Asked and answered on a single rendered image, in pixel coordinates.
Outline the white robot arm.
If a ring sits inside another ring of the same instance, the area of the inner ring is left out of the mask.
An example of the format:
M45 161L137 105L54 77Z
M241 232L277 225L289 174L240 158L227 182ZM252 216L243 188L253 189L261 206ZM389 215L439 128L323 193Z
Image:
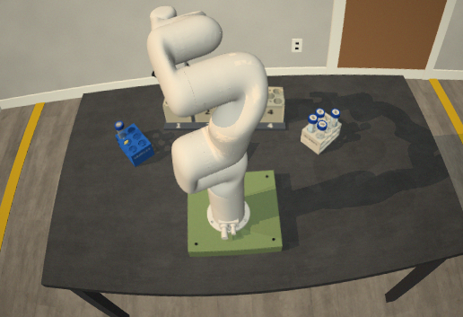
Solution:
M268 80L262 62L248 52L222 54L177 69L174 65L205 56L222 41L220 24L198 12L180 17L172 6L155 8L147 51L176 116L186 118L217 107L210 127L179 137L171 152L178 184L188 194L208 190L207 219L227 240L228 233L235 235L249 221L249 206L243 205L247 149L266 110Z

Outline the blue tube rack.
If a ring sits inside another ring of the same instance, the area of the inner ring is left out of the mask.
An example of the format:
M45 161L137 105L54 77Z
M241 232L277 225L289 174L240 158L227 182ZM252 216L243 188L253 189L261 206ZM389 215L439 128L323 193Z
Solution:
M125 128L127 137L120 139L118 134L115 135L118 145L126 154L131 163L136 167L140 163L144 162L148 158L154 155L152 144L144 136L144 134L138 129L135 124ZM135 140L135 139L137 140ZM124 145L125 141L129 141ZM141 142L140 142L141 141ZM119 143L120 142L120 143ZM125 150L125 149L126 150ZM134 152L134 153L130 153Z

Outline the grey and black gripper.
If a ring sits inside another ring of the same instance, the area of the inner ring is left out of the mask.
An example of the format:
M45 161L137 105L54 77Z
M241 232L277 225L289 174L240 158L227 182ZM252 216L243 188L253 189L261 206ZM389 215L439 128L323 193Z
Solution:
M178 64L178 65L175 65L175 67L176 67L177 69L182 68L182 67L184 67L184 66L189 66L188 62L187 62L187 63L184 62L184 63ZM153 77L156 77L156 74L155 74L154 71L153 71L153 73L152 73L152 76L153 76Z

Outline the cream tube rack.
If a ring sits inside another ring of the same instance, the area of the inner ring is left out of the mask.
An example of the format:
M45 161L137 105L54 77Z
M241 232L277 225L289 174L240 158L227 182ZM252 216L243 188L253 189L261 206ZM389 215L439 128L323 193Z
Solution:
M316 154L320 154L330 143L332 143L339 136L342 125L340 122L337 122L337 126L335 128L332 128L331 126L329 126L330 117L331 116L325 113L323 120L327 122L328 127L326 129L323 139L316 138L317 127L314 133L309 133L307 131L308 126L305 127L301 132L301 142L303 142L307 147L313 150ZM328 129L330 129L331 132L329 132Z

